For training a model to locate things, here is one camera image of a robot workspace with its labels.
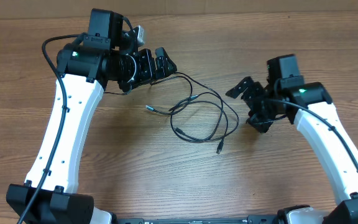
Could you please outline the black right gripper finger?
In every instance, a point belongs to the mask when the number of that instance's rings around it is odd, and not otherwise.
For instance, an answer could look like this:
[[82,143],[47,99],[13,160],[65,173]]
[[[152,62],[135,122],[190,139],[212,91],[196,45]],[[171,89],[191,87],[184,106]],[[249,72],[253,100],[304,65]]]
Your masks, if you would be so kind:
[[240,94],[244,93],[246,89],[251,87],[254,84],[254,81],[251,77],[243,78],[235,87],[228,90],[225,95],[236,99]]
[[273,122],[274,120],[264,118],[259,114],[253,114],[247,119],[247,124],[251,125],[259,133],[266,133]]

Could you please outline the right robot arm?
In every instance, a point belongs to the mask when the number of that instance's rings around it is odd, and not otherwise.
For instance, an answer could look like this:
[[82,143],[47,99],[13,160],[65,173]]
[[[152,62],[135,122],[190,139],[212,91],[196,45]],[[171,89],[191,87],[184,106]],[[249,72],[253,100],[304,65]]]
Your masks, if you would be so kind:
[[245,77],[226,92],[249,107],[247,123],[259,133],[283,118],[308,141],[325,171],[336,208],[330,212],[295,205],[267,217],[267,223],[358,223],[358,149],[320,82],[306,83],[294,54],[267,61],[267,86]]

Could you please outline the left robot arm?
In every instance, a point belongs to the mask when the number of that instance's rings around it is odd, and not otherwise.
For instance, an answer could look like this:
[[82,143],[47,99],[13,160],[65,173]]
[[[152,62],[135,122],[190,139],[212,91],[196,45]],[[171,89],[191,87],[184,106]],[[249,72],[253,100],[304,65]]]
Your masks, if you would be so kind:
[[12,184],[7,203],[19,223],[116,223],[116,216],[78,193],[81,155],[90,122],[107,84],[122,95],[167,78],[177,66],[165,49],[144,47],[144,29],[124,30],[128,18],[93,9],[88,31],[68,36],[50,62],[56,81],[52,113],[42,145],[23,184]]

